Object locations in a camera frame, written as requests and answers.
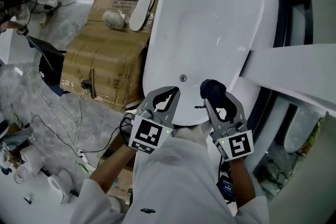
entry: white shirt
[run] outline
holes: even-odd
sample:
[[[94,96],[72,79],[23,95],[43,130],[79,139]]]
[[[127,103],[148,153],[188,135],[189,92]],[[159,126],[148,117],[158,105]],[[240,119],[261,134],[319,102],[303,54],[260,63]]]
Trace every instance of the white shirt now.
[[[137,153],[133,204],[127,214],[113,210],[99,185],[86,179],[70,223],[269,223],[265,197],[251,200],[232,216],[211,167],[205,147],[169,137],[151,155]]]

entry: cardboard box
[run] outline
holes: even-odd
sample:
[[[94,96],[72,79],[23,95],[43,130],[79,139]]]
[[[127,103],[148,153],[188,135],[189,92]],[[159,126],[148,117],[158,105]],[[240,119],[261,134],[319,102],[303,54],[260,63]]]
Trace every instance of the cardboard box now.
[[[101,165],[108,157],[110,157],[114,152],[116,152],[122,145],[123,140],[118,134],[118,136],[112,141],[109,148],[104,152],[100,157],[99,165]],[[107,192],[108,195],[113,195],[117,198],[123,199],[127,203],[130,202],[130,195],[128,194],[129,189],[133,187],[133,166],[134,166],[133,157],[125,166],[125,168],[118,175],[117,182],[113,184],[113,187]]]
[[[96,101],[120,112],[141,103],[144,49],[150,38],[157,0],[144,27],[133,32],[128,22],[137,1],[95,0],[84,29],[67,48],[61,88],[91,99],[90,91],[81,88],[81,81],[89,79],[93,69]],[[112,30],[104,24],[102,15],[107,9],[125,18],[124,29]]]

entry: white slipper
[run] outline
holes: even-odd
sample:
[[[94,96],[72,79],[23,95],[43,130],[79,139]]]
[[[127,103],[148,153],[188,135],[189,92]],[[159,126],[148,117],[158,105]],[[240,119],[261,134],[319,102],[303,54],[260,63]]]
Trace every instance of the white slipper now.
[[[139,0],[130,18],[130,28],[138,31],[145,22],[149,10],[152,8],[154,0]]]

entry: white sleeve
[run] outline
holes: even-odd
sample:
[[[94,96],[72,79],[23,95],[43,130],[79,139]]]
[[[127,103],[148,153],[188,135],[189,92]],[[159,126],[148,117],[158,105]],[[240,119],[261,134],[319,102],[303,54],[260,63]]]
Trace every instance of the white sleeve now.
[[[269,224],[266,197],[256,197],[244,204],[234,218],[238,224]]]
[[[111,208],[107,196],[91,179],[85,179],[70,224],[119,224],[125,214]]]

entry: gray marble floor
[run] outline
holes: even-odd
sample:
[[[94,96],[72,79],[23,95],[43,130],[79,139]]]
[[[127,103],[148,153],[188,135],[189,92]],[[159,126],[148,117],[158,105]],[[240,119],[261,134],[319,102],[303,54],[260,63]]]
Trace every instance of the gray marble floor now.
[[[74,0],[60,1],[66,5]],[[85,25],[92,3],[93,0],[79,0],[73,5],[58,9],[49,24],[42,29],[40,38],[50,42],[57,49],[65,50]],[[34,115],[40,115],[66,143],[70,143],[66,138],[68,133],[73,143],[76,143],[75,136],[78,135],[80,149],[95,151],[104,148],[112,131],[119,125],[122,115],[84,99],[80,100],[79,106],[79,97],[74,94],[56,96],[40,78],[39,58],[40,54],[37,53],[33,63],[25,66],[3,65],[0,68],[0,108],[5,117],[15,121],[16,113],[26,124]],[[23,75],[19,75],[15,68],[20,69]],[[73,151],[41,124],[38,118],[34,119],[31,126],[36,134],[33,143],[43,155],[45,168],[52,173],[58,173],[62,168],[66,169],[79,189],[87,175],[77,168],[75,161],[82,160],[76,158]],[[102,152],[88,153],[90,163],[96,166],[101,154]]]

